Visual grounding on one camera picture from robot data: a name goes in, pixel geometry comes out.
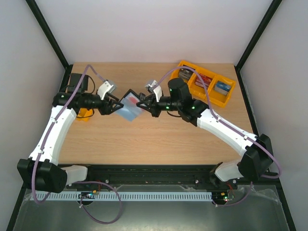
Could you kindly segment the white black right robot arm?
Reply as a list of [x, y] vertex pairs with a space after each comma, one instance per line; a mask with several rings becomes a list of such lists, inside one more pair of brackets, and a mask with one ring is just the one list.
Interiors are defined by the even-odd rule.
[[136, 104], [153, 117], [159, 117], [162, 111], [176, 111], [186, 122], [204, 129], [232, 147], [240, 159], [219, 163], [214, 174], [210, 176], [210, 184], [221, 188], [227, 181], [235, 178], [246, 178], [256, 182], [265, 176], [272, 164], [272, 145], [270, 138], [261, 134], [244, 131], [218, 114], [211, 111], [209, 105], [192, 98], [187, 83], [180, 78], [168, 82], [169, 96], [164, 96], [161, 87], [156, 87], [152, 94]]

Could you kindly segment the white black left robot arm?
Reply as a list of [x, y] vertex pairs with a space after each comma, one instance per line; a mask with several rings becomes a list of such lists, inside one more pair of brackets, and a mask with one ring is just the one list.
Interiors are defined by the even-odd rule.
[[60, 193], [69, 185], [87, 178], [86, 166], [72, 165], [60, 168], [59, 156], [66, 135], [81, 109], [98, 110], [110, 115], [123, 107], [112, 95], [114, 82], [105, 80], [101, 86], [88, 92], [89, 75], [73, 73], [69, 84], [54, 97], [50, 119], [28, 159], [20, 159], [17, 170], [28, 189]]

